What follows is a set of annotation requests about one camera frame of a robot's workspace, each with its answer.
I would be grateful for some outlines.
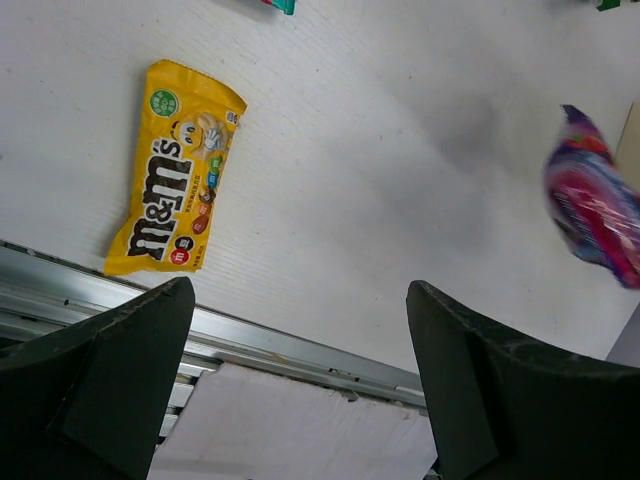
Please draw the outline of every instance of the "white panel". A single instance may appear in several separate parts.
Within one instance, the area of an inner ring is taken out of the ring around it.
[[[617,142],[640,90],[640,6],[305,0],[288,18],[258,0],[6,3],[0,238],[102,267],[143,73],[167,57],[249,104],[198,302],[411,370],[416,278],[597,357],[637,304],[567,252],[540,172],[560,103]]]
[[[430,421],[416,410],[350,402],[333,390],[224,364],[200,377],[149,478],[175,471],[260,480],[422,480],[435,459]]]

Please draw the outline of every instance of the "green packaging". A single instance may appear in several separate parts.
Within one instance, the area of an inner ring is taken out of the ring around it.
[[[296,6],[296,0],[262,0],[262,2],[279,8],[287,15],[293,15]]]

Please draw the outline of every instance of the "green circle label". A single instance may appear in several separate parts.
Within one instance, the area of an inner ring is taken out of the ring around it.
[[[169,90],[156,90],[151,95],[151,110],[159,117],[170,117],[178,111],[178,97]]]

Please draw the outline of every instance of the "white table surface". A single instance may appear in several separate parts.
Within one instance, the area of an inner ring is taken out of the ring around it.
[[[10,0],[0,16],[0,238],[101,268],[128,209],[144,71],[170,58],[249,104],[201,304],[415,370],[425,279],[604,357],[638,303],[572,257],[541,169],[560,103],[617,144],[640,5],[571,0]],[[155,285],[166,275],[131,280]]]

